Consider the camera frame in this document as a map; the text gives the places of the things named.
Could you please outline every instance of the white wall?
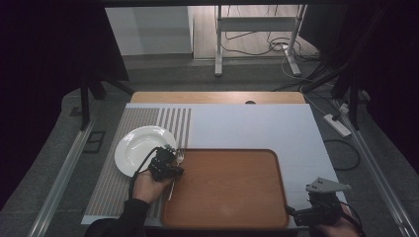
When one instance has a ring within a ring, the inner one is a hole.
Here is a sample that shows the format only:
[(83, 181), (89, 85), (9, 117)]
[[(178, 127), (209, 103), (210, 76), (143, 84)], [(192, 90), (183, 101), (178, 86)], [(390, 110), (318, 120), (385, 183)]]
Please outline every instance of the white wall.
[(107, 8), (122, 55), (191, 53), (188, 7)]

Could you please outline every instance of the fork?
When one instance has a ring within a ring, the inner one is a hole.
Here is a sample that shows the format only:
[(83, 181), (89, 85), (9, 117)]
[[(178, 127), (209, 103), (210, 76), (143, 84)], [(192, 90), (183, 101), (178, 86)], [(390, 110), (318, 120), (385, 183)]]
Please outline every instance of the fork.
[[(177, 167), (179, 167), (182, 164), (184, 158), (185, 158), (185, 149), (179, 148), (178, 157), (176, 157)], [(175, 182), (176, 180), (174, 180), (172, 183), (172, 189), (170, 190), (170, 195), (169, 195), (169, 198), (167, 198), (167, 200), (170, 200), (172, 198), (173, 189), (175, 188)]]

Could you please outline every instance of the power strip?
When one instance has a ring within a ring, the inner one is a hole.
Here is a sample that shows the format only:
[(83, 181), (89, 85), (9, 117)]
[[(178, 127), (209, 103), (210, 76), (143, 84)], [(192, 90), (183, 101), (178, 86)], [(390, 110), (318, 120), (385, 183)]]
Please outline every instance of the power strip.
[(333, 120), (332, 115), (329, 114), (323, 118), (327, 121), (327, 123), (329, 123), (333, 128), (335, 128), (335, 130), (339, 132), (339, 134), (341, 134), (343, 137), (347, 137), (352, 134), (352, 132), (348, 128), (346, 128), (346, 126), (342, 124), (339, 120)]

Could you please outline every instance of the person's left hand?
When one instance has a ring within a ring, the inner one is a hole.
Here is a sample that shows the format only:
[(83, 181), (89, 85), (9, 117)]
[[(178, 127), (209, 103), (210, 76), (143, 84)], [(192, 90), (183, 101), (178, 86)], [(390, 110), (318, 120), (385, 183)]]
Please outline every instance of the person's left hand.
[(157, 200), (164, 188), (170, 185), (173, 179), (164, 179), (162, 182), (153, 180), (150, 171), (144, 171), (138, 175), (133, 186), (132, 198), (141, 199), (149, 204)]

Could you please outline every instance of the hand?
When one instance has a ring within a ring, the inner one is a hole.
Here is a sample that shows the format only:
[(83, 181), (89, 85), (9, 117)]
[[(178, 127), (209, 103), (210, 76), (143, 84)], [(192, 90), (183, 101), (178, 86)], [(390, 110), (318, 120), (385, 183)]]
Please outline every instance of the hand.
[(164, 179), (162, 182), (156, 182), (153, 180), (150, 171), (144, 171), (136, 178), (132, 191), (132, 197), (152, 204), (160, 197), (164, 188), (172, 182), (173, 179)]
[[(345, 213), (352, 216), (346, 205), (341, 204)], [(334, 225), (315, 226), (328, 237), (359, 237), (355, 227), (345, 218), (341, 217)]]

